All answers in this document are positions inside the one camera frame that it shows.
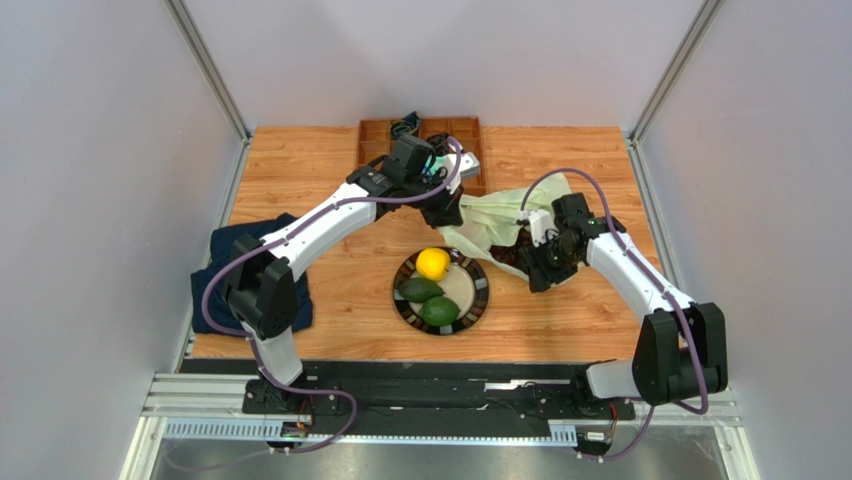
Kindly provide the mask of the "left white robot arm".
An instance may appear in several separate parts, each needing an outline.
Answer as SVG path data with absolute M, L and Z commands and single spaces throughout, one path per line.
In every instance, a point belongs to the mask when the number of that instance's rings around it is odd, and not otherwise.
M 240 321 L 260 375 L 287 393 L 303 373 L 292 325 L 299 311 L 297 282 L 318 258 L 350 234 L 400 207 L 421 212 L 433 228 L 462 223 L 463 182 L 480 172 L 478 158 L 453 137 L 439 154 L 429 142 L 401 136 L 387 155 L 349 174 L 320 205 L 259 239 L 243 236 L 215 277 Z

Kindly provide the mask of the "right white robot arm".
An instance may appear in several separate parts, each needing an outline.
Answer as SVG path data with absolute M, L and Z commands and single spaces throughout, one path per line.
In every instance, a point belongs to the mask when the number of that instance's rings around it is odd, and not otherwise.
M 580 375 L 598 399 L 641 399 L 651 406 L 706 400 L 728 386 L 725 317 L 713 302 L 699 303 L 666 279 L 613 217 L 595 216 L 581 194 L 549 209 L 522 209 L 531 235 L 520 259 L 532 292 L 560 285 L 583 267 L 599 274 L 636 317 L 640 333 L 631 359 L 599 361 Z

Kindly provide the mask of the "pale green plastic bag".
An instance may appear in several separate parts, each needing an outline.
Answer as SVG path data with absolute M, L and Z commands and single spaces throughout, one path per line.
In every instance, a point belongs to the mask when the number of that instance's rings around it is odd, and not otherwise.
M 481 197 L 463 194 L 461 226 L 439 227 L 444 242 L 468 258 L 489 262 L 503 272 L 528 280 L 528 274 L 511 263 L 499 261 L 493 247 L 515 245 L 521 226 L 517 224 L 527 187 L 501 190 Z

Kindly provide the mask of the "yellow fake lemon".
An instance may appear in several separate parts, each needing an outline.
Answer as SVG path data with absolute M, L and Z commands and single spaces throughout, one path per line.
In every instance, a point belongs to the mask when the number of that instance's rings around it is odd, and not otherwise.
M 446 277 L 452 263 L 449 253 L 441 248 L 423 249 L 417 256 L 417 273 L 428 280 L 439 282 Z

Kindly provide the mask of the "green fake avocado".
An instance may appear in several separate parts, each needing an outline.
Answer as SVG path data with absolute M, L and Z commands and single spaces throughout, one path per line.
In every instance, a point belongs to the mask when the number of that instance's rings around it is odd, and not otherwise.
M 440 285 L 422 277 L 409 278 L 398 286 L 397 291 L 402 299 L 418 304 L 444 295 Z

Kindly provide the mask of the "green fake lime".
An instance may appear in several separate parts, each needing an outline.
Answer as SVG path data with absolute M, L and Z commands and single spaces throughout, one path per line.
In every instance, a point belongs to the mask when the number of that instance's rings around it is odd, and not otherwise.
M 436 296 L 426 300 L 418 313 L 431 326 L 442 327 L 455 322 L 460 314 L 459 306 L 450 298 Z

